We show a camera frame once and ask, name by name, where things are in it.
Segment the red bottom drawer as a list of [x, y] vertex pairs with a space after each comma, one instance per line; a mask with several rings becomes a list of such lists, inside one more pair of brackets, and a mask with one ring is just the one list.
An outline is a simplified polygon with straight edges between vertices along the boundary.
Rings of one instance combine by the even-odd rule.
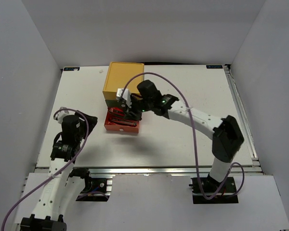
[[[106, 118], [105, 118], [105, 122], [104, 122], [104, 127], [107, 131], [120, 131], [120, 132], [130, 132], [130, 133], [139, 133], [139, 127], [140, 127], [140, 122], [137, 121], [137, 120], [133, 120], [135, 122], [137, 122], [137, 126], [136, 127], [129, 127], [129, 126], [123, 126], [123, 125], [118, 125], [118, 124], [115, 124], [115, 123], [111, 123], [109, 121], [109, 118], [111, 117], [115, 117], [111, 114], [109, 114], [107, 112], [106, 114]], [[124, 119], [127, 119], [127, 120], [132, 120], [130, 118], [127, 118], [126, 116], [124, 117], [119, 117], [119, 118], [124, 118]]]

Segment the red utility knife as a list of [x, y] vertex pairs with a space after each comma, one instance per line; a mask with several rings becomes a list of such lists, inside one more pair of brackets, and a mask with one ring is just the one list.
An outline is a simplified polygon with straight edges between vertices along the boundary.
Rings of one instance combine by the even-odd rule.
[[111, 118], [109, 118], [109, 121], [111, 123], [115, 123], [115, 124], [123, 125], [123, 126], [129, 126], [129, 127], [136, 127], [137, 126], [137, 122], [135, 122], [133, 120], [127, 120], [124, 118], [111, 117]]
[[123, 110], [116, 107], [108, 108], [108, 113], [115, 117], [124, 117], [126, 115]]

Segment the yellow top drawer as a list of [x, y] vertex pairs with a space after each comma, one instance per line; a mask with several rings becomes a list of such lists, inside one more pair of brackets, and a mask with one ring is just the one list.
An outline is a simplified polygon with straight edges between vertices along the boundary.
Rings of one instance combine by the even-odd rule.
[[115, 101], [117, 97], [117, 91], [103, 91], [103, 96], [105, 100]]

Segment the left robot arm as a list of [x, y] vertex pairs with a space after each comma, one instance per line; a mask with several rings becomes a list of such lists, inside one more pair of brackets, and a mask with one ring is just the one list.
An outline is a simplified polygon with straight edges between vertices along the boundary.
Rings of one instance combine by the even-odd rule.
[[74, 163], [82, 143], [97, 125], [98, 118], [75, 111], [70, 114], [61, 108], [54, 120], [61, 125], [52, 145], [49, 167], [49, 181], [43, 186], [41, 196], [30, 217], [22, 218], [22, 231], [65, 231], [64, 216], [68, 206], [80, 192], [92, 187], [87, 170], [74, 170]]

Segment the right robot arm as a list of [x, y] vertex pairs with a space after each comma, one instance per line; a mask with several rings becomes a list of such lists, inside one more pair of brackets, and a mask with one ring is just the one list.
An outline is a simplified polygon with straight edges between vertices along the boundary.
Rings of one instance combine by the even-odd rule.
[[191, 108], [178, 97], [161, 94], [155, 84], [145, 80], [137, 85], [138, 94], [128, 89], [117, 90], [116, 99], [124, 105], [124, 114], [141, 120], [143, 112], [152, 111], [158, 116], [181, 122], [194, 128], [212, 141], [214, 161], [208, 175], [208, 187], [219, 192], [225, 187], [225, 176], [230, 165], [244, 142], [237, 120], [228, 115], [220, 118]]

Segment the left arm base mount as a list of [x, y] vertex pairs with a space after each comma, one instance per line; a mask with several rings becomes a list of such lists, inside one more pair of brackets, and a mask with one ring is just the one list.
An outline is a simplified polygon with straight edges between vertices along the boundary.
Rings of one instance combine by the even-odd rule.
[[77, 168], [71, 171], [69, 177], [78, 177], [84, 182], [84, 189], [80, 192], [78, 202], [107, 202], [110, 191], [107, 189], [107, 178], [94, 178], [86, 168]]

